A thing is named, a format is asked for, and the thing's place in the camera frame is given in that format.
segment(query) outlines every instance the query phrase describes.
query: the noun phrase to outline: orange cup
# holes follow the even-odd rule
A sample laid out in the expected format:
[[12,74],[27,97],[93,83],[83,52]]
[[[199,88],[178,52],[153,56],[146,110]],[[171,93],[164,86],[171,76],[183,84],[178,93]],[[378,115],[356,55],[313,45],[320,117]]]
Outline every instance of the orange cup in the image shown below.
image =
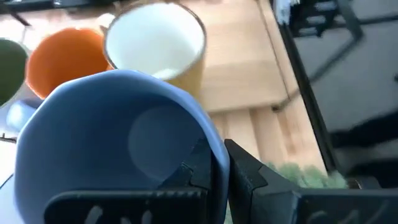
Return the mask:
[[103,35],[94,29],[66,28],[46,37],[26,65],[26,83],[41,99],[64,82],[106,71]]

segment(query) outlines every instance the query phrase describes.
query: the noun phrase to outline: mug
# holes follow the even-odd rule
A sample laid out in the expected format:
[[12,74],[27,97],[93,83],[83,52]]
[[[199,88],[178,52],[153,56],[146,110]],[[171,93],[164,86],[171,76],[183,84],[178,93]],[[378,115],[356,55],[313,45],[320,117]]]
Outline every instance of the mug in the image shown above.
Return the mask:
[[45,99],[19,135],[19,213],[27,223],[44,224],[47,202],[63,192],[154,190],[199,139],[208,141],[216,161],[212,223],[222,224],[229,155],[193,96],[132,70],[66,82]]
[[[21,129],[26,121],[21,124],[21,111],[13,108],[24,98],[35,98],[24,82],[28,54],[24,45],[0,38],[0,134],[12,137],[17,134],[17,129]],[[28,118],[34,112],[34,105],[33,108],[31,104],[21,105],[24,117]]]
[[103,35],[88,28],[69,27],[46,37],[26,65],[26,82],[41,99],[69,80],[106,70]]
[[98,24],[109,68],[138,70],[198,96],[206,30],[194,12],[176,2],[135,2]]

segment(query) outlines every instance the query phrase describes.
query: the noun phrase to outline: wooden cutting board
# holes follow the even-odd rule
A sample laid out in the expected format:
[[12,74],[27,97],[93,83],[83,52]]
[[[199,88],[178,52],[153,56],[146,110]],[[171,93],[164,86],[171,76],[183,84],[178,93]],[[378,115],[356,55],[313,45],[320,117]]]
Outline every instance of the wooden cutting board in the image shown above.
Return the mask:
[[[271,105],[287,94],[275,55],[254,1],[182,1],[198,14],[208,34],[206,68],[200,102],[209,112]],[[32,25],[24,43],[31,49],[47,34],[68,26],[95,26],[95,19],[115,9],[27,12]],[[0,30],[20,38],[23,27],[9,16],[0,17]]]

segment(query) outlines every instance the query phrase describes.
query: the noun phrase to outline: wooden table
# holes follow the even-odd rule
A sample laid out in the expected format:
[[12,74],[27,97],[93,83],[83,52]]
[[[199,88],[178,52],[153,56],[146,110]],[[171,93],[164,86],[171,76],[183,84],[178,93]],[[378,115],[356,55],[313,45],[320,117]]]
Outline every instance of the wooden table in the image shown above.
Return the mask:
[[[325,170],[301,97],[283,111],[274,105],[298,87],[268,0],[182,1],[208,33],[201,104],[223,138],[231,138],[263,162],[296,162]],[[26,12],[32,25],[24,44],[33,50],[46,35],[69,26],[93,26],[113,7]],[[23,26],[0,16],[0,37],[20,40]]]

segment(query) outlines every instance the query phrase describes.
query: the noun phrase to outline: blue cup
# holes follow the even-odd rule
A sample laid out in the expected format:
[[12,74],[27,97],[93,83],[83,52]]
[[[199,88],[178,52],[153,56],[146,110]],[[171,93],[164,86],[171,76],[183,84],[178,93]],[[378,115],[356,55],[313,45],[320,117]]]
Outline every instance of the blue cup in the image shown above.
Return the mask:
[[218,163],[215,223],[224,222],[229,155],[187,92],[137,71],[112,70],[60,85],[33,115],[24,103],[18,107],[25,116],[11,123],[23,127],[15,195],[26,223],[43,224],[46,203],[62,192],[156,189],[201,138]]

